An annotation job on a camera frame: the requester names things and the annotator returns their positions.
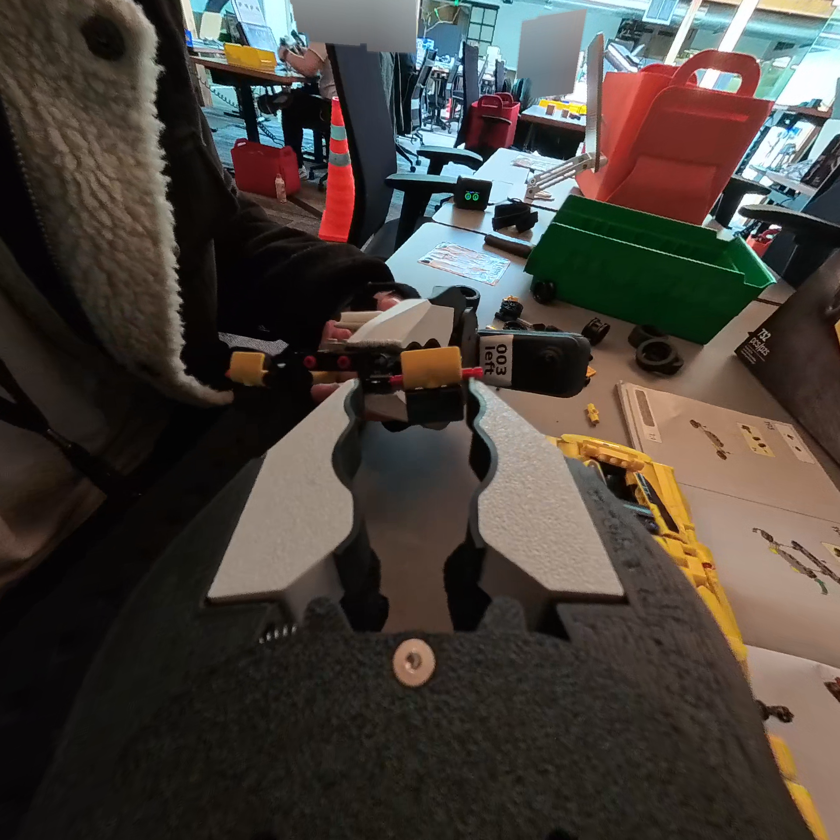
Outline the orange striped traffic cone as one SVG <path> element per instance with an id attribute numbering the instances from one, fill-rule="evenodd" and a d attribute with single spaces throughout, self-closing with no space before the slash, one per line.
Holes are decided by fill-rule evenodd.
<path id="1" fill-rule="evenodd" d="M 318 231 L 320 239 L 348 243 L 354 213 L 355 185 L 347 129 L 338 97 L 332 98 L 328 177 Z"/>

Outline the wooden tilting book stand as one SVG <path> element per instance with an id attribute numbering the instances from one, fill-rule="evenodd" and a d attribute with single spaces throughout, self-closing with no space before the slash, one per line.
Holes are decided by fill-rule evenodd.
<path id="1" fill-rule="evenodd" d="M 581 173 L 598 173 L 606 165 L 602 153 L 602 90 L 604 71 L 604 35 L 597 34 L 586 51 L 586 125 L 584 152 L 531 177 L 526 184 L 526 203 L 548 201 L 550 188 L 576 178 Z"/>

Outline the person's left hand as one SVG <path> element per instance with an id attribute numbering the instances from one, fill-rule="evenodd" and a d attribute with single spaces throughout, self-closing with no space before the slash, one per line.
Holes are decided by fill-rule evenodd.
<path id="1" fill-rule="evenodd" d="M 383 312 L 394 306 L 398 305 L 400 302 L 403 301 L 403 298 L 397 294 L 395 291 L 393 292 L 378 292 L 374 295 L 374 309 Z M 322 331 L 322 342 L 328 342 L 331 340 L 337 341 L 345 341 L 351 336 L 351 331 L 348 329 L 343 329 L 339 327 L 339 323 L 334 320 L 328 321 L 323 328 Z M 311 388 L 311 399 L 314 403 L 320 404 L 328 399 L 331 394 L 335 393 L 340 384 L 343 382 L 348 382 L 356 378 L 356 373 L 351 371 L 350 373 L 342 373 L 338 374 L 337 379 L 335 382 L 329 383 L 321 383 L 321 384 L 314 384 Z"/>

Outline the dark office chair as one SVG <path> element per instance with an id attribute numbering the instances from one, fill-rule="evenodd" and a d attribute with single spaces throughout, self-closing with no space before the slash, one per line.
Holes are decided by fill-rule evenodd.
<path id="1" fill-rule="evenodd" d="M 727 228 L 736 213 L 766 229 L 778 228 L 777 233 L 793 238 L 793 249 L 782 269 L 774 271 L 791 288 L 797 290 L 817 272 L 826 260 L 838 250 L 839 226 L 820 217 L 773 204 L 745 205 L 746 195 L 767 196 L 768 186 L 733 175 L 711 210 L 711 217 L 722 228 Z"/>

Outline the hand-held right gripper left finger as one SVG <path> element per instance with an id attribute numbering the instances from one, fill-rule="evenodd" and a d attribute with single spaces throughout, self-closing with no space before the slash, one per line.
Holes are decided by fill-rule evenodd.
<path id="1" fill-rule="evenodd" d="M 364 394 L 342 383 L 268 451 L 206 594 L 213 605 L 275 602 L 300 623 L 338 603 L 352 628 L 380 632 L 389 612 L 353 481 Z"/>

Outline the black swivel chair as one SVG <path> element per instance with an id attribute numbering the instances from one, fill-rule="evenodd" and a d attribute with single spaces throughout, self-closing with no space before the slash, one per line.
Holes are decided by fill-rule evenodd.
<path id="1" fill-rule="evenodd" d="M 386 102 L 378 55 L 363 46 L 328 45 L 350 150 L 355 192 L 349 242 L 370 256 L 390 258 L 428 221 L 436 194 L 452 196 L 457 178 L 442 175 L 446 164 L 479 169 L 479 154 L 422 146 L 430 173 L 397 171 L 396 139 Z"/>

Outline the wooden background table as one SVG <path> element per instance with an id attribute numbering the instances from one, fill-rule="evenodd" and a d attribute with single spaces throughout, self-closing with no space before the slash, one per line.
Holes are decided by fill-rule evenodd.
<path id="1" fill-rule="evenodd" d="M 251 142 L 259 142 L 260 132 L 270 140 L 275 139 L 267 129 L 259 127 L 254 89 L 291 87 L 304 81 L 304 77 L 289 71 L 278 73 L 275 69 L 230 65 L 220 58 L 192 56 L 192 62 L 197 67 L 209 70 L 211 78 L 219 84 L 235 90 L 238 114 L 244 121 L 247 140 Z"/>

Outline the yellow plastic bin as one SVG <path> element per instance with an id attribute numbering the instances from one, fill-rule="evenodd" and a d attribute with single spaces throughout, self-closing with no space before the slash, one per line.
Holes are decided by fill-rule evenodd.
<path id="1" fill-rule="evenodd" d="M 274 74 L 277 68 L 277 56 L 270 49 L 224 43 L 224 56 L 227 64 Z"/>

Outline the black plastic part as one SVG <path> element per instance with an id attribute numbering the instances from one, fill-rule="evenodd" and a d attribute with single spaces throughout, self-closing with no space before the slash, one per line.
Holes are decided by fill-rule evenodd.
<path id="1" fill-rule="evenodd" d="M 538 211 L 531 205 L 508 200 L 494 206 L 491 226 L 494 232 L 514 231 L 524 235 L 534 229 L 539 221 Z"/>

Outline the black and yellow brick subassembly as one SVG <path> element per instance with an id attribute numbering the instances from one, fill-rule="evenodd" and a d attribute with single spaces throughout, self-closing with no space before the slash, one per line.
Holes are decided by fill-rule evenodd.
<path id="1" fill-rule="evenodd" d="M 441 347 L 428 346 L 423 349 L 429 348 Z M 406 350 L 421 349 L 418 345 L 412 345 Z M 403 351 L 389 346 L 352 348 L 346 342 L 315 351 L 285 351 L 266 364 L 266 381 L 270 385 L 314 385 L 318 378 L 329 380 L 353 371 L 356 378 L 347 383 L 354 385 L 356 391 L 361 393 L 358 409 L 360 416 L 364 411 L 364 393 L 402 392 L 406 399 L 408 422 L 397 424 L 437 427 L 464 419 L 467 384 L 478 379 L 433 390 L 405 392 L 402 388 L 392 389 L 386 382 L 390 376 L 401 373 L 400 355 Z"/>

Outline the clear sticker sheet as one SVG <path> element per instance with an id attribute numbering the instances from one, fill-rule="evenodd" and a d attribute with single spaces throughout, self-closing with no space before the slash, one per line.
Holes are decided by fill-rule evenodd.
<path id="1" fill-rule="evenodd" d="M 491 287 L 499 283 L 511 265 L 504 257 L 448 241 L 433 247 L 417 263 Z"/>

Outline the red plastic bin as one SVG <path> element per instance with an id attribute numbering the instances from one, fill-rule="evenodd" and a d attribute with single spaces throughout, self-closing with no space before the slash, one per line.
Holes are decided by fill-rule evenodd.
<path id="1" fill-rule="evenodd" d="M 770 114 L 757 98 L 759 62 L 703 50 L 681 66 L 612 71 L 602 84 L 598 171 L 576 177 L 582 195 L 701 225 Z"/>
<path id="2" fill-rule="evenodd" d="M 508 92 L 480 97 L 469 108 L 465 146 L 486 146 L 493 150 L 510 147 L 519 113 L 520 102 Z"/>
<path id="3" fill-rule="evenodd" d="M 300 192 L 298 159 L 292 148 L 238 139 L 231 156 L 234 180 L 240 192 L 276 198 L 277 177 L 282 179 L 287 196 Z"/>

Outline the group of black office chairs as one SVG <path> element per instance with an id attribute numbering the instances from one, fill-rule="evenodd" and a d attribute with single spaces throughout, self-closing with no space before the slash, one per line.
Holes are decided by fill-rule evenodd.
<path id="1" fill-rule="evenodd" d="M 442 70 L 439 74 L 434 68 L 436 57 L 436 50 L 428 50 L 420 67 L 413 65 L 411 55 L 398 54 L 395 58 L 395 134 L 421 143 L 418 151 L 408 153 L 406 148 L 401 148 L 401 154 L 410 162 L 413 162 L 414 157 L 424 156 L 430 161 L 440 158 L 447 148 L 426 143 L 422 136 L 424 107 L 429 109 L 432 129 L 449 130 L 452 128 L 449 123 L 443 124 L 438 120 L 442 108 L 448 104 L 456 110 L 457 132 L 453 147 L 463 148 L 465 153 L 477 155 L 482 161 L 487 161 L 496 151 L 502 149 L 493 150 L 486 146 L 470 148 L 465 144 L 469 108 L 482 97 L 479 50 L 470 43 L 461 44 L 456 63 L 449 70 Z"/>

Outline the small yellow connector brick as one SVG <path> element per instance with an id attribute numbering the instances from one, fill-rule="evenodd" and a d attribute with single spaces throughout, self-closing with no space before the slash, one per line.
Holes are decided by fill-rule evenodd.
<path id="1" fill-rule="evenodd" d="M 237 385 L 262 387 L 267 375 L 266 355 L 254 350 L 236 350 L 230 355 L 225 375 Z"/>
<path id="2" fill-rule="evenodd" d="M 400 367 L 405 392 L 458 385 L 463 379 L 461 352 L 457 346 L 405 350 L 400 355 Z"/>

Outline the person's left forearm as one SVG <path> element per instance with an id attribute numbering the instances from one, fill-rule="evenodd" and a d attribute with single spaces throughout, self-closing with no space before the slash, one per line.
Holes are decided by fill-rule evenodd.
<path id="1" fill-rule="evenodd" d="M 236 202 L 214 244 L 220 333 L 310 350 L 342 311 L 419 298 L 382 259 L 279 226 L 242 193 Z"/>

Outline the toy brick set box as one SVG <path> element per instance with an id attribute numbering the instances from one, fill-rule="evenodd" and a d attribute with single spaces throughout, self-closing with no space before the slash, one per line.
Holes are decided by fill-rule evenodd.
<path id="1" fill-rule="evenodd" d="M 747 371 L 839 462 L 839 254 L 735 351 Z"/>

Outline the open instruction booklet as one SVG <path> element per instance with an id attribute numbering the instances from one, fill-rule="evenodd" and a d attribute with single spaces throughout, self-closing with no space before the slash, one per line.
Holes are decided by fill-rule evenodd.
<path id="1" fill-rule="evenodd" d="M 632 446 L 673 468 L 747 648 L 766 727 L 838 838 L 838 490 L 790 424 L 620 383 Z"/>

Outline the green plastic bin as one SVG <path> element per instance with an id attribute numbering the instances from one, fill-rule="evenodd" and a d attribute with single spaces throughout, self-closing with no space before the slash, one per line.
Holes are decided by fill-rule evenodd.
<path id="1" fill-rule="evenodd" d="M 583 196 L 564 200 L 525 266 L 556 301 L 707 344 L 761 293 L 770 269 L 741 238 Z"/>

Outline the white shirt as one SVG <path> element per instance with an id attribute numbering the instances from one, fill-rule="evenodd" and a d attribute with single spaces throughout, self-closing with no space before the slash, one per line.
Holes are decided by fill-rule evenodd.
<path id="1" fill-rule="evenodd" d="M 96 405 L 96 375 L 4 293 L 1 355 L 53 430 L 95 454 L 102 450 L 109 423 Z M 2 422 L 2 589 L 56 550 L 103 499 L 57 446 L 36 432 Z"/>

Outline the yellow toy brick car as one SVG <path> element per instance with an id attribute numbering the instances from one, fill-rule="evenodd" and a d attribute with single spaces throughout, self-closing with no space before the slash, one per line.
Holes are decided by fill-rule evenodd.
<path id="1" fill-rule="evenodd" d="M 592 469 L 667 552 L 714 617 L 749 684 L 748 649 L 711 551 L 699 540 L 690 505 L 672 467 L 635 449 L 577 434 L 548 436 L 551 445 Z"/>

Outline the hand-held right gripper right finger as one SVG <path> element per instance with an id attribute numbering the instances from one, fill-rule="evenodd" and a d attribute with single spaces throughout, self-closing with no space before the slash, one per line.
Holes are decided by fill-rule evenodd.
<path id="1" fill-rule="evenodd" d="M 456 632 L 477 630 L 499 598 L 548 632 L 561 603 L 614 606 L 625 590 L 566 457 L 488 386 L 467 391 L 469 466 L 478 486 L 463 542 L 446 561 Z"/>

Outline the loose black and yellow bricks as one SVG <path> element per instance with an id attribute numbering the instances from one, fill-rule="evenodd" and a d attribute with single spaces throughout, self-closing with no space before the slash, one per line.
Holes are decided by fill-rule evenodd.
<path id="1" fill-rule="evenodd" d="M 559 333 L 561 330 L 550 324 L 530 322 L 523 318 L 523 304 L 517 297 L 509 296 L 502 300 L 495 313 L 491 327 L 498 330 Z"/>

